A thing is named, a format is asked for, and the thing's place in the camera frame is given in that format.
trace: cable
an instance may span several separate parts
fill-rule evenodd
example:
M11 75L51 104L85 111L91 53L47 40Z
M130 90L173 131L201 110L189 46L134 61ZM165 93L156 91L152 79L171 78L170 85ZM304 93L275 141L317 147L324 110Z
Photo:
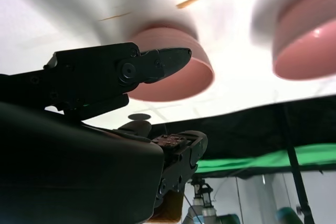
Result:
M285 188L286 188L287 197L288 197L288 204L289 204L290 207L292 207L292 204L290 203L290 199L289 199L289 193L288 193L287 183L286 183L284 174L282 174L282 178L284 179L283 182L285 183Z
M238 201L239 201L239 208L240 208L240 215L241 215L241 220L242 223L244 224L244 217L243 217L243 209L241 208L241 201L240 201L240 194L239 194L239 186L238 186L238 179L236 177L236 186L237 186L237 195L238 195Z
M218 194L219 190L220 190L221 187L224 185L224 183L227 182L228 179L229 179L230 177L233 177L233 176L235 176L235 175L237 175L237 174L241 173L242 171L244 171L244 170L246 170L246 169L249 169L249 168L251 168L251 166L249 166L249 167L244 167L244 168L242 168L242 169L240 169L240 170L235 170L234 172L232 172L232 173L230 173L229 175L227 175L227 177L225 178L225 180L222 181L222 183L218 186L217 190L215 191L213 201L216 201L216 195Z
M245 171L245 170L247 170L247 169L250 169L251 167L254 167L254 165L252 164L252 165L250 165L250 166L248 166L248 167L244 167L244 168L242 168L242 169L240 169L240 170L235 170L235 171L233 171L232 173L230 173L229 175L227 175L227 176L226 176L226 179L223 180L223 182L218 186L218 188L217 188L217 190L216 190L216 192L215 192L215 194L214 194L214 199L213 199L213 201L216 201L216 195L218 194L219 190L220 190L221 187L224 185L224 183L227 182L227 180L228 180L230 177L233 177L233 176L235 176L235 175L237 175L237 174L239 174L239 173L241 173L241 172L243 172L243 171Z
M196 211L195 211L195 209L193 208L193 206L190 204L190 201L188 200L187 196L185 196L185 194L184 194L184 198L187 200L189 206L190 206L191 209L193 210L193 212L194 212L195 216L197 217L198 221L199 221L200 223L203 223L203 222L200 220L200 218L198 217L198 214L196 213Z
M165 131L165 134L168 135L168 130L167 130L167 126L166 126L166 123L163 124L164 126L164 131Z

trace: screw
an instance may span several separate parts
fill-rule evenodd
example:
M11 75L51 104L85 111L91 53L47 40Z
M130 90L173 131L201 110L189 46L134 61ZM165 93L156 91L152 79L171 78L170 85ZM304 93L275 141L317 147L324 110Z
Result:
M70 71L73 71L73 69L74 69L74 67L73 67L72 65L69 65L69 64L66 64L66 65L65 65L65 68L66 68L67 70L70 70Z
M157 67L157 68L162 68L161 61L160 61L160 60L157 59L157 60L155 61L154 64L155 64L155 67Z
M57 99L58 98L58 93L56 91L50 92L50 98L52 98L53 100Z
M32 84L39 84L40 79L39 79L37 76L31 76L31 77L30 77L30 82L31 82Z
M161 180L161 183L160 183L160 190L159 190L159 194L164 194L165 193L165 190L166 190L166 179L163 178Z
M135 50L135 49L132 49L132 50L131 50L131 57L135 57L135 56L137 56L137 55L138 55L138 51Z
M122 66L121 72L128 79L134 78L137 75L137 70L135 69L135 66L130 63L125 63Z

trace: teal object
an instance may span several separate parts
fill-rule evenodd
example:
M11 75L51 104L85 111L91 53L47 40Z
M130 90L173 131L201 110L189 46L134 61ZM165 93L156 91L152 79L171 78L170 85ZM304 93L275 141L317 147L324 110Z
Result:
M193 218L195 224L204 224L204 218L203 215L198 215Z

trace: pink disc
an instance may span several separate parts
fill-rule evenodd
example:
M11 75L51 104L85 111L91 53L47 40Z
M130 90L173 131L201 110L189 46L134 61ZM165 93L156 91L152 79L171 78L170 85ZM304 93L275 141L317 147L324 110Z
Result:
M189 34L173 28L152 28L135 35L131 42L140 51L185 47L192 51L190 62L179 72L152 84L140 84L129 97L152 102L185 99L206 90L214 79L209 59L200 44Z
M301 0L280 18L274 72L288 80L336 73L336 0Z

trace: black fabric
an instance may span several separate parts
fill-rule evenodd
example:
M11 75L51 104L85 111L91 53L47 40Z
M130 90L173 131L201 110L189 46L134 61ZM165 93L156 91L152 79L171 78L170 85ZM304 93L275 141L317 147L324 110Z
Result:
M296 136L294 146L336 143L336 96L284 104ZM273 104L208 118L153 125L150 138L185 130L201 131L208 136L203 159L257 157L286 148L279 134Z

